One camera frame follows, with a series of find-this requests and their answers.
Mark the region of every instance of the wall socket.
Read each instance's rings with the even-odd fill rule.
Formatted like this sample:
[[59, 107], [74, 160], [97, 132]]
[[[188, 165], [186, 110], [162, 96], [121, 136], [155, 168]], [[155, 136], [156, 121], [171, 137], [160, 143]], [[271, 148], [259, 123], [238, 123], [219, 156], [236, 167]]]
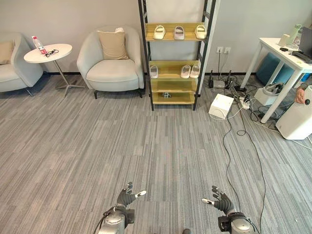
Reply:
[[222, 54], [222, 53], [223, 53], [223, 50], [224, 50], [224, 47], [218, 46], [218, 47], [216, 48], [216, 53], [217, 53], [217, 54]]
[[224, 49], [224, 53], [225, 53], [225, 54], [229, 54], [230, 51], [231, 51], [231, 48], [230, 48], [230, 47], [225, 47], [225, 49]]

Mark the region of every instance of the shelf unit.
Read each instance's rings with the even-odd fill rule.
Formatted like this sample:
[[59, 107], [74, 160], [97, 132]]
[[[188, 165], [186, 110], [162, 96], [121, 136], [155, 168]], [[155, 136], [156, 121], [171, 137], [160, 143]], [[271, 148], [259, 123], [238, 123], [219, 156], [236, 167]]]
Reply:
[[[204, 10], [201, 22], [187, 22], [187, 23], [149, 23], [147, 18], [146, 0], [138, 0], [141, 29], [143, 37], [144, 55], [147, 69], [147, 79], [149, 85], [149, 96], [151, 100], [152, 111], [155, 104], [192, 104], [193, 110], [196, 109], [197, 99], [199, 97], [199, 89], [204, 78], [205, 60], [208, 50], [208, 44], [211, 44], [211, 31], [216, 1], [211, 1], [210, 11], [207, 11], [208, 0], [204, 0]], [[208, 20], [207, 36], [205, 39], [198, 39], [195, 35], [195, 29], [198, 25], [205, 25], [205, 20]], [[163, 40], [153, 39], [154, 31], [157, 25], [162, 25], [166, 34]], [[174, 29], [176, 26], [184, 28], [183, 41], [197, 41], [197, 55], [196, 60], [177, 60], [177, 61], [154, 61], [151, 55], [150, 43], [157, 41], [176, 41], [174, 39]], [[199, 65], [200, 72], [198, 78], [181, 78], [180, 72], [184, 65]], [[158, 78], [151, 79], [149, 67], [156, 65], [158, 67]], [[163, 93], [170, 93], [171, 97], [164, 98]]]

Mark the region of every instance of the person's arm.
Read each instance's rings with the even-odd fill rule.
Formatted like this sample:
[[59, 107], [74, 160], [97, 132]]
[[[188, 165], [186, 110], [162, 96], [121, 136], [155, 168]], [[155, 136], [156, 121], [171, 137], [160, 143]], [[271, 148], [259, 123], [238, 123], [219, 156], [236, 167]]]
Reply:
[[296, 92], [296, 97], [294, 99], [295, 102], [304, 104], [305, 99], [304, 99], [304, 91], [308, 87], [308, 83], [302, 83], [298, 88]]

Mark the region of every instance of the wooden shelf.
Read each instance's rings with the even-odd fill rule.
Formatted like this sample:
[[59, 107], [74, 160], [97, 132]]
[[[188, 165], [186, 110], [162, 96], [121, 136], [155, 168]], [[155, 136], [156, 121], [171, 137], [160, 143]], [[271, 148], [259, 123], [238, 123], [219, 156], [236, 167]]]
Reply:
[[[163, 40], [155, 40], [153, 38], [155, 28], [158, 25], [162, 25], [166, 30], [166, 34], [165, 34]], [[175, 40], [174, 30], [175, 30], [176, 26], [182, 26], [184, 28], [184, 40], [200, 41], [202, 39], [197, 39], [197, 37], [195, 35], [195, 29], [198, 25], [204, 25], [204, 23], [202, 23], [202, 22], [198, 22], [198, 23], [146, 23], [145, 24], [145, 26], [146, 26], [146, 28], [145, 28], [145, 32], [146, 32], [145, 39], [146, 39], [146, 41], [180, 41], [180, 40]]]
[[153, 93], [153, 104], [194, 104], [193, 93], [171, 93], [171, 97], [164, 98], [162, 93]]
[[152, 79], [153, 93], [194, 93], [197, 88], [197, 81], [195, 79], [186, 79], [186, 81], [167, 81], [161, 79]]
[[150, 61], [149, 65], [155, 65], [158, 67], [158, 79], [171, 79], [174, 81], [178, 80], [189, 80], [181, 78], [181, 68], [184, 65], [193, 66], [194, 64], [199, 65], [198, 60], [188, 60], [188, 61]]

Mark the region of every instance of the power strip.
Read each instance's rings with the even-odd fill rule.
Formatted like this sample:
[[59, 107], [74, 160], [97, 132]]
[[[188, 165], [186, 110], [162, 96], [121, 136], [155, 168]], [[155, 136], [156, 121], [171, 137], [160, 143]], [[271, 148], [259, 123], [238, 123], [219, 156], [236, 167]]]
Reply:
[[239, 98], [239, 101], [240, 101], [240, 104], [242, 105], [243, 109], [245, 110], [248, 110], [249, 109], [249, 106], [250, 106], [250, 103], [249, 102], [244, 102], [244, 97], [240, 97]]

